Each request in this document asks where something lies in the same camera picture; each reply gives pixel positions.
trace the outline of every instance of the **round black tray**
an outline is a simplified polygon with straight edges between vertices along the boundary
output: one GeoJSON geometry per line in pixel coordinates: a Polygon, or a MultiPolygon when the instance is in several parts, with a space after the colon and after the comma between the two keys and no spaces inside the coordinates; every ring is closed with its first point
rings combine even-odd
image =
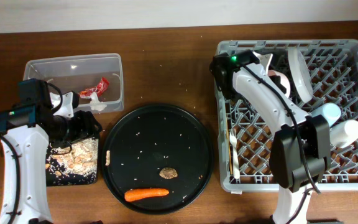
{"type": "Polygon", "coordinates": [[[147,214],[175,212],[190,204],[206,187],[213,169],[213,147],[205,127],[172,105],[148,105],[125,115],[109,133],[100,158],[112,194],[126,207],[147,214]],[[178,177],[160,177],[164,167],[176,169],[178,177]],[[125,201],[126,191],[146,188],[170,193],[125,201]]]}

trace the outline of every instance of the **carrot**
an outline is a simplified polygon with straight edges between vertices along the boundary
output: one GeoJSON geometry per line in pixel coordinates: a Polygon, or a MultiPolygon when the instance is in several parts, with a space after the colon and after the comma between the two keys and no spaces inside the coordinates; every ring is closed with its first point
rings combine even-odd
{"type": "Polygon", "coordinates": [[[135,189],[125,192],[125,201],[133,202],[143,198],[160,197],[169,194],[167,189],[135,189]]]}

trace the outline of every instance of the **fork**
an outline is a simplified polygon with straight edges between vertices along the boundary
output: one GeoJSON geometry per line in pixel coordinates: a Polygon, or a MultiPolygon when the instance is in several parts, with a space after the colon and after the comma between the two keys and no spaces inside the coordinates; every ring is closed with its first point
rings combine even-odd
{"type": "Polygon", "coordinates": [[[237,136],[235,128],[230,130],[229,142],[233,147],[233,176],[235,179],[240,179],[239,158],[237,155],[237,136]]]}

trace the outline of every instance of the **wooden table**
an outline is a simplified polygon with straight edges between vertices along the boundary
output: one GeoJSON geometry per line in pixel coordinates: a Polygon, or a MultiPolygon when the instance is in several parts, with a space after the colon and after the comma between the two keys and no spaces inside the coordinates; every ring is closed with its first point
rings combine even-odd
{"type": "MultiPolygon", "coordinates": [[[[0,111],[18,102],[17,82],[29,60],[115,52],[122,58],[125,110],[96,114],[106,129],[102,138],[127,112],[147,103],[171,103],[194,113],[209,129],[217,161],[217,109],[208,65],[221,40],[255,39],[358,39],[358,22],[0,34],[0,111]]],[[[221,188],[218,170],[216,162],[201,196],[169,215],[129,210],[101,176],[93,185],[49,187],[49,208],[55,223],[240,223],[273,213],[277,193],[231,195],[221,188]]],[[[3,179],[0,156],[0,209],[3,179]]],[[[358,223],[358,192],[314,195],[307,217],[358,223]]]]}

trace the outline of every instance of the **red wrapper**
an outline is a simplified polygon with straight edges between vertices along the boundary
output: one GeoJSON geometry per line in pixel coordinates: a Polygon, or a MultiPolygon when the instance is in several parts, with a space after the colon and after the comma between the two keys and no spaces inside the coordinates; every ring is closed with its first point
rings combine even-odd
{"type": "Polygon", "coordinates": [[[106,91],[109,88],[109,81],[107,81],[104,77],[100,80],[99,84],[92,88],[87,88],[86,90],[83,90],[80,92],[80,97],[82,99],[90,99],[91,94],[96,92],[98,96],[102,95],[104,91],[106,91]]]}

